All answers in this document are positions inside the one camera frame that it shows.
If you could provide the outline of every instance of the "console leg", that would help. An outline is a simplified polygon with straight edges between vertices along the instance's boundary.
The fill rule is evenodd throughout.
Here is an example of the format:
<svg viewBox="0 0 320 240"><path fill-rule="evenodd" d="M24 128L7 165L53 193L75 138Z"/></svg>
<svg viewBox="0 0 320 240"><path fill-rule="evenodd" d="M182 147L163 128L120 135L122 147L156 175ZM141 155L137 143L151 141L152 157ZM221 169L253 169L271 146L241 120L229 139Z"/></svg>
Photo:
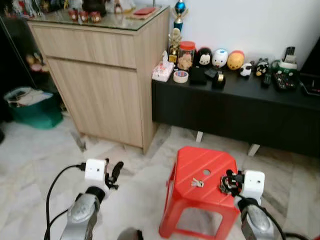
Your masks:
<svg viewBox="0 0 320 240"><path fill-rule="evenodd" d="M252 144L250 146L250 148L249 148L248 156L253 157L256 154L256 152L258 151L259 148L260 148L260 145Z"/></svg>
<svg viewBox="0 0 320 240"><path fill-rule="evenodd" d="M202 131L198 131L198 133L196 134L196 139L195 141L197 143L201 143L201 140L202 140L202 136L204 135L204 133Z"/></svg>

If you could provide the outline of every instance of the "tape roll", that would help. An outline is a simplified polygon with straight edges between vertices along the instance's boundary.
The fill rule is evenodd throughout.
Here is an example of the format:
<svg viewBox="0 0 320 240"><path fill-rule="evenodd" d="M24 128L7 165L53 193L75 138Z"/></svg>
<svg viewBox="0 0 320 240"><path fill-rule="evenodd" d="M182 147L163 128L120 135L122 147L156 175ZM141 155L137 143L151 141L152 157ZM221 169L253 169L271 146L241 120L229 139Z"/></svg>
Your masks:
<svg viewBox="0 0 320 240"><path fill-rule="evenodd" d="M186 71L176 71L173 74L173 80L176 83L183 84L188 81L189 74Z"/></svg>

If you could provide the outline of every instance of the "cabinet drawer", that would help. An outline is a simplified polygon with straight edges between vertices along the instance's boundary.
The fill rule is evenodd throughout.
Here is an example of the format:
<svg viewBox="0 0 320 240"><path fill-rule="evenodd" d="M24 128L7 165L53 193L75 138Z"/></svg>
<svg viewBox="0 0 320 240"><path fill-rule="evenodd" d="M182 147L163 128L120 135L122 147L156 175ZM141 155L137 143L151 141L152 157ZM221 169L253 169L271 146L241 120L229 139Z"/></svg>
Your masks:
<svg viewBox="0 0 320 240"><path fill-rule="evenodd" d="M136 68L131 35L33 26L46 56Z"/></svg>
<svg viewBox="0 0 320 240"><path fill-rule="evenodd" d="M48 63L81 133L143 146L134 70L52 58Z"/></svg>

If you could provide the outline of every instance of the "black cable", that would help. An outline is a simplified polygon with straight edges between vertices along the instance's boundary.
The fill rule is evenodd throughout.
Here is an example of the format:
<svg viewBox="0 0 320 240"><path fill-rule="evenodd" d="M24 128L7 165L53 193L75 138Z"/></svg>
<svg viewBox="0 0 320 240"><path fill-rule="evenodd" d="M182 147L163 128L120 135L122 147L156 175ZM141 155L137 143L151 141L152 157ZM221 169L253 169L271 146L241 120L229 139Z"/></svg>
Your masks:
<svg viewBox="0 0 320 240"><path fill-rule="evenodd" d="M66 210L64 210L63 212L59 213L57 216L55 216L55 218L52 219L52 221L50 222L49 228L51 228L52 224L54 224L54 222L55 222L59 217L61 217L61 216L62 216L63 214L65 214L66 212L68 212L68 210L69 210L69 209L66 209ZM49 228L47 228L47 229L45 230L44 240L47 240L47 239L48 239L47 234L48 234L48 232L49 232Z"/></svg>
<svg viewBox="0 0 320 240"><path fill-rule="evenodd" d="M247 199L246 197L241 196L240 194L237 194L237 196L242 198L242 199ZM279 225L279 223L274 219L274 217L271 216L271 214L264 207L260 206L259 204L254 204L254 205L256 205L259 209L261 209L270 218L270 220L274 223L274 225L278 229L282 240L286 240L285 233L283 232L283 230L282 230L281 226Z"/></svg>
<svg viewBox="0 0 320 240"><path fill-rule="evenodd" d="M81 163L81 164L67 166L66 168L62 169L61 172L59 172L59 174L55 177L55 179L54 179L53 182L51 183L51 186L50 186L49 191L48 191L48 193L47 193L47 195L46 195L46 201L45 201L47 240L50 240L49 200L50 200L51 191L52 191L52 188L54 187L56 181L57 181L58 178L60 177L60 175L61 175L65 170L68 170L68 169L71 169L71 168L78 168L78 169L80 169L81 171L84 171L84 170L86 169L86 163L83 162L83 163Z"/></svg>
<svg viewBox="0 0 320 240"><path fill-rule="evenodd" d="M302 236L302 235L300 235L298 233L294 233L294 232L285 232L284 234L288 238L296 238L296 239L300 239L300 240L309 240L305 236Z"/></svg>

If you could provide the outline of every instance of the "glass top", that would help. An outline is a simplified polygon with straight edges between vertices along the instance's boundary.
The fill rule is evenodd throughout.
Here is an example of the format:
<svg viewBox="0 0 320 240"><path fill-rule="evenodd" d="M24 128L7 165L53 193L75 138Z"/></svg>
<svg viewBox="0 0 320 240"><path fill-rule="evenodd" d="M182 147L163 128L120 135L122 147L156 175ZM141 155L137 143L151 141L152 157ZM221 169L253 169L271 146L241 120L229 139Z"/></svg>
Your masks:
<svg viewBox="0 0 320 240"><path fill-rule="evenodd" d="M30 18L28 19L28 21L137 31L142 26L150 22L153 18L158 16L160 13L162 13L164 10L166 10L169 6L156 6L157 9L147 19L130 18L130 16L132 16L134 11L145 8L145 7L148 7L148 6L137 5L136 8L131 12L123 13L123 14L107 13L104 17L101 18L101 21L97 23L93 23L90 20L88 22L82 22L80 17L78 18L78 21L72 21L70 20L67 9L58 10L43 16Z"/></svg>

